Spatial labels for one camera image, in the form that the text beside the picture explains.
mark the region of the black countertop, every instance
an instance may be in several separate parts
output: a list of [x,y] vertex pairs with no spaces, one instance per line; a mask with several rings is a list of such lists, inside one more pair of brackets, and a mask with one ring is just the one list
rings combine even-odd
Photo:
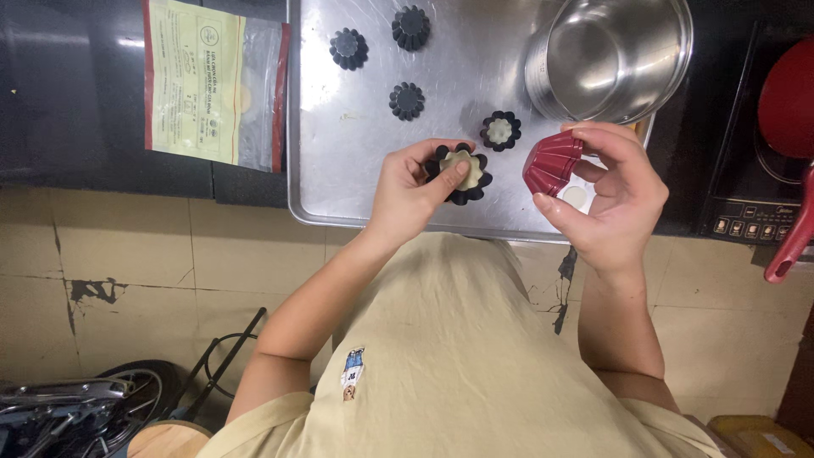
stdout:
[[[657,112],[648,147],[671,193],[656,226],[660,235],[695,232],[751,24],[814,24],[809,0],[688,4],[690,68]],[[285,0],[203,0],[203,6],[276,21],[285,21],[287,9]],[[285,174],[144,150],[140,2],[6,0],[0,25],[0,181],[287,207]]]

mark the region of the yellow container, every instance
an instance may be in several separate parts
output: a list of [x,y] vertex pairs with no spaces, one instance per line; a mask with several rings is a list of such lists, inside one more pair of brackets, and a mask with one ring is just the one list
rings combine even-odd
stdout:
[[814,449],[767,416],[716,416],[708,427],[742,458],[814,458]]

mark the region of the red pan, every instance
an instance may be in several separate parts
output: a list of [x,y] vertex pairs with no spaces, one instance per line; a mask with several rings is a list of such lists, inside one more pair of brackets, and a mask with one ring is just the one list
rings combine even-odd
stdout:
[[[760,133],[783,156],[814,160],[814,36],[796,45],[769,72],[758,103]],[[803,175],[803,204],[764,278],[780,283],[814,235],[814,162]]]

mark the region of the metal bowl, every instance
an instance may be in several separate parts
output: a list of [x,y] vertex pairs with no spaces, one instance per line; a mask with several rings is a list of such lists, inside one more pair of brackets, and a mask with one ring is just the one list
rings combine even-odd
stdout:
[[692,46],[685,0],[567,0],[534,38],[526,88],[551,119],[631,124],[676,91]]

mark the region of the aluminum baking tray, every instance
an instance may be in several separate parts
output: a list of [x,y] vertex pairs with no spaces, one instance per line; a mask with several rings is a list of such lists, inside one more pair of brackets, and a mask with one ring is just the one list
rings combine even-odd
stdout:
[[[505,240],[567,243],[537,211],[521,176],[532,146],[559,132],[525,90],[523,68],[532,36],[550,26],[561,1],[414,0],[431,22],[427,44],[408,52],[391,22],[407,3],[386,0],[289,0],[288,204],[307,224],[363,227],[370,216],[382,158],[430,137],[470,139],[488,159],[494,181],[482,200],[442,205],[428,231]],[[348,27],[365,36],[369,59],[356,71],[331,59],[329,40]],[[387,106],[393,86],[413,82],[427,97],[421,116],[399,121]],[[515,147],[493,152],[480,141],[495,110],[523,122]],[[646,139],[651,119],[637,127]],[[588,211],[593,185],[573,177]]]

